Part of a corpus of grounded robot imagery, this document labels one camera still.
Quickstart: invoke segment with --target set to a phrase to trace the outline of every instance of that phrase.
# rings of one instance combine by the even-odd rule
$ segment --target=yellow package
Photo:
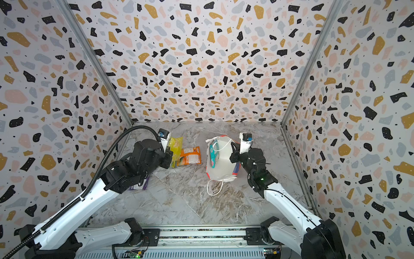
[[[181,138],[171,138],[168,142],[170,150],[173,152],[173,159],[171,160],[171,167],[174,168],[178,164],[180,159],[181,149],[183,147],[183,137]]]
[[[183,148],[181,150],[178,165],[201,164],[200,147]]]

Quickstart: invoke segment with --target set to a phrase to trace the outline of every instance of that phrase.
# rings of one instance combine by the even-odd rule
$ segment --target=terrazzo wall
[[[73,13],[134,121],[277,121],[328,0],[80,1]]]
[[[0,0],[0,8],[3,256],[20,243],[18,229],[88,185],[126,123],[54,2]]]
[[[344,1],[287,123],[348,258],[414,258],[414,2]]]

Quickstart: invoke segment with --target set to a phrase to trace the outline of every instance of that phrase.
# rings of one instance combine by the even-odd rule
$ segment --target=gray marble surface
[[[146,190],[125,191],[100,208],[90,220],[91,225],[112,225],[134,217],[142,225],[259,224],[271,216],[288,223],[269,202],[255,193],[247,183],[243,168],[237,179],[226,182],[216,196],[206,191],[206,139],[226,134],[238,140],[239,132],[253,135],[253,147],[264,152],[269,172],[305,207],[306,201],[282,137],[279,123],[142,123],[155,131],[164,128],[173,137],[183,137],[183,148],[200,146],[201,165],[174,169],[158,168],[150,175]],[[147,130],[135,130],[123,154],[132,152],[136,141],[154,138]],[[212,182],[216,192],[221,182]]]

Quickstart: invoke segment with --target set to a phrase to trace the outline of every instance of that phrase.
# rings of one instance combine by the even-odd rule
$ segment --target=orange snack bag
[[[191,164],[201,164],[200,147],[183,148],[181,150],[178,166]]]

